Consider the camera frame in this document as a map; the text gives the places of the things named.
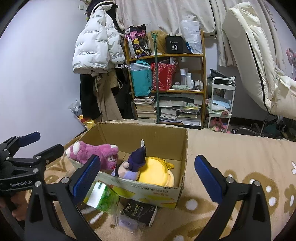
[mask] white puffer jacket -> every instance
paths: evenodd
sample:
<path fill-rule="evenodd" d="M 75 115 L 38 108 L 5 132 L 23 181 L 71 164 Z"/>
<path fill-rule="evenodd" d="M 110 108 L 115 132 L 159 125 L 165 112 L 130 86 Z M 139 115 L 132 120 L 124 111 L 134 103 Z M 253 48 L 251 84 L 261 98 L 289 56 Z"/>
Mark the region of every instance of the white puffer jacket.
<path fill-rule="evenodd" d="M 73 72 L 76 74 L 106 73 L 124 62 L 120 35 L 106 13 L 112 4 L 100 4 L 94 7 L 95 11 L 76 40 L 73 57 Z"/>

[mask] yellow bag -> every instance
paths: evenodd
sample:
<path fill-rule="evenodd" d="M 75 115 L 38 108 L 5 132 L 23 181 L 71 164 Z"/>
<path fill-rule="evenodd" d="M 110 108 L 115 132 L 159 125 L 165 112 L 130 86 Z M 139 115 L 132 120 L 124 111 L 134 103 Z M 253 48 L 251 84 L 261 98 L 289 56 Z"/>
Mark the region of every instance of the yellow bag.
<path fill-rule="evenodd" d="M 146 164 L 140 168 L 137 181 L 162 187 L 173 187 L 175 178 L 170 169 L 174 167 L 175 165 L 166 162 L 164 159 L 146 157 Z"/>

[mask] black box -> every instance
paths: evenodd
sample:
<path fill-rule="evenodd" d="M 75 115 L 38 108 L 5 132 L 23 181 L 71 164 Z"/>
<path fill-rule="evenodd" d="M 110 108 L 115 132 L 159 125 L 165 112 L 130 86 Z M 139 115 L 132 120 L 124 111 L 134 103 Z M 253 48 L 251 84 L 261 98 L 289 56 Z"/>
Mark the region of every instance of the black box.
<path fill-rule="evenodd" d="M 126 216 L 151 227 L 157 212 L 157 207 L 130 199 L 122 212 Z"/>
<path fill-rule="evenodd" d="M 181 36 L 165 37 L 168 54 L 183 53 L 183 40 Z"/>

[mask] pink plush toy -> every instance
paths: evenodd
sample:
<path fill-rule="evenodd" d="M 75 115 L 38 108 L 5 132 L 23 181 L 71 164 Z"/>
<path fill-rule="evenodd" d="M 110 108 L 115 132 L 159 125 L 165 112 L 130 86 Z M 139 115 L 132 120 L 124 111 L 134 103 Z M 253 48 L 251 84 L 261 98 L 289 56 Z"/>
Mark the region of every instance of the pink plush toy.
<path fill-rule="evenodd" d="M 67 149 L 66 155 L 81 164 L 85 164 L 91 155 L 97 155 L 101 160 L 101 169 L 113 170 L 118 158 L 118 146 L 110 144 L 93 146 L 78 141 Z"/>

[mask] teal gift bag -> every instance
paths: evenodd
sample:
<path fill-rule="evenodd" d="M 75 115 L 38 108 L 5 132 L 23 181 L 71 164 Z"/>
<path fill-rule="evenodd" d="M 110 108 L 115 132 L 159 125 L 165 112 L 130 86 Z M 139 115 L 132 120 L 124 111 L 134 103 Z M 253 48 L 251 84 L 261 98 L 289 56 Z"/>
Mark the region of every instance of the teal gift bag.
<path fill-rule="evenodd" d="M 150 65 L 149 63 L 137 60 L 136 63 Z M 152 90 L 152 72 L 149 70 L 131 71 L 133 89 L 136 97 L 148 96 Z"/>

